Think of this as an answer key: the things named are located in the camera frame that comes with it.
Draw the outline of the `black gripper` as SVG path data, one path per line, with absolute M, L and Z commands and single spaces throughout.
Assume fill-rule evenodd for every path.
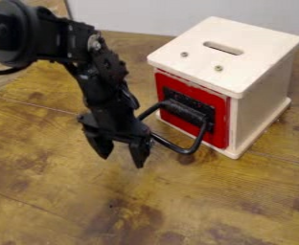
M 151 153 L 151 130 L 135 116 L 139 102 L 126 81 L 129 69 L 99 33 L 89 37 L 90 61 L 78 66 L 78 83 L 90 113 L 81 117 L 87 141 L 109 158 L 114 143 L 130 145 L 135 167 L 143 168 Z

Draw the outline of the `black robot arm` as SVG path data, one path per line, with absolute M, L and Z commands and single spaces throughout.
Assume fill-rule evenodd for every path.
M 78 81 L 89 112 L 78 116 L 90 145 L 107 158 L 114 144 L 130 145 L 137 167 L 151 150 L 151 130 L 135 116 L 127 65 L 91 25 L 56 16 L 46 7 L 0 0 L 0 76 L 47 60 L 62 64 Z

